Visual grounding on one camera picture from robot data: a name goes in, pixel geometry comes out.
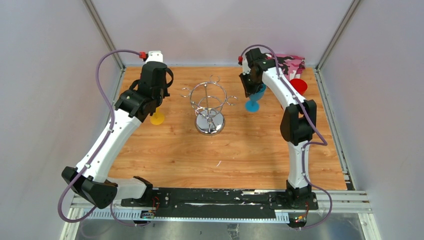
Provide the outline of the blue plastic wine glass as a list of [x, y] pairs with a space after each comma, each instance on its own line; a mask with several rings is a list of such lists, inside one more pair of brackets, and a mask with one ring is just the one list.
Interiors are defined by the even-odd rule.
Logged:
[[249, 101], [245, 103], [245, 109], [250, 113], [255, 113], [260, 109], [258, 101], [264, 96], [267, 86], [262, 84], [259, 91], [249, 96]]

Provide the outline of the yellow plastic wine glass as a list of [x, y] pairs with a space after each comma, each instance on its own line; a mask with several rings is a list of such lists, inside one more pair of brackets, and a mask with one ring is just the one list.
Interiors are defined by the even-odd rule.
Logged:
[[165, 115], [161, 112], [161, 109], [156, 108], [155, 112], [150, 116], [150, 123], [152, 125], [158, 126], [165, 121]]

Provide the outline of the chrome wire glass rack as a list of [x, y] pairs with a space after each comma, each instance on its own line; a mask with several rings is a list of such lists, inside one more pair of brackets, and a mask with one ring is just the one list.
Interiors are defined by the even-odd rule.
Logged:
[[234, 106], [238, 98], [229, 95], [221, 84], [219, 75], [210, 75], [208, 80], [196, 84], [192, 88], [183, 87], [186, 94], [180, 96], [188, 99], [194, 110], [194, 126], [205, 136], [215, 136], [221, 133], [226, 125], [223, 115], [225, 106]]

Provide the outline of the red plastic wine glass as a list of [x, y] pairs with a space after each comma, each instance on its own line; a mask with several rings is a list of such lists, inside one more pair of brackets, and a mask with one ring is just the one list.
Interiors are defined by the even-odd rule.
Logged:
[[298, 102], [293, 98], [294, 95], [299, 97], [301, 103], [303, 103], [306, 98], [303, 96], [308, 88], [308, 84], [300, 79], [293, 78], [292, 80], [281, 80], [282, 82], [282, 92], [284, 95], [284, 100], [281, 101], [281, 108], [289, 106], [290, 104], [298, 104]]

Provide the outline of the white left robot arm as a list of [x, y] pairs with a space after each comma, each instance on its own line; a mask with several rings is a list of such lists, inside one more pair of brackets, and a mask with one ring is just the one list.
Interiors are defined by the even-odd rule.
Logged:
[[140, 206], [153, 201], [153, 185], [139, 176], [128, 179], [110, 178], [111, 166], [134, 131], [147, 116], [156, 112], [169, 96], [167, 75], [173, 76], [168, 66], [159, 61], [148, 61], [142, 66], [140, 79], [124, 91], [114, 106], [114, 118], [109, 122], [95, 145], [76, 167], [65, 167], [61, 173], [71, 189], [95, 207], [104, 209], [114, 200], [134, 199]]

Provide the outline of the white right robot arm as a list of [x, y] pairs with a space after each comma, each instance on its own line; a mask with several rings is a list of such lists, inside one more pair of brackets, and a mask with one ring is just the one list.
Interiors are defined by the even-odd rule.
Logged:
[[238, 58], [239, 75], [246, 97], [259, 93], [266, 86], [283, 108], [280, 133], [287, 142], [289, 174], [284, 193], [269, 197], [272, 207], [309, 210], [318, 209], [318, 202], [309, 181], [309, 143], [316, 132], [317, 104], [305, 99], [283, 74], [274, 54], [262, 53], [258, 47], [245, 49]]

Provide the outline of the pink camouflage folded cloth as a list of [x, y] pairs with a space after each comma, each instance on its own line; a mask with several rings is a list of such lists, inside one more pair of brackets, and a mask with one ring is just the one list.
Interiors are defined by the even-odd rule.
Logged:
[[284, 75], [288, 81], [301, 78], [303, 71], [306, 69], [304, 57], [280, 53], [277, 53], [276, 57], [280, 76]]

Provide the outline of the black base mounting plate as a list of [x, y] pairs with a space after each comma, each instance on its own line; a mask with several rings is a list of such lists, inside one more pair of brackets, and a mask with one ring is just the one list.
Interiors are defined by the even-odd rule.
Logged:
[[194, 219], [274, 219], [275, 211], [304, 214], [318, 210], [315, 193], [292, 197], [285, 190], [225, 188], [153, 188], [141, 199], [121, 200], [123, 207], [152, 207], [157, 217]]

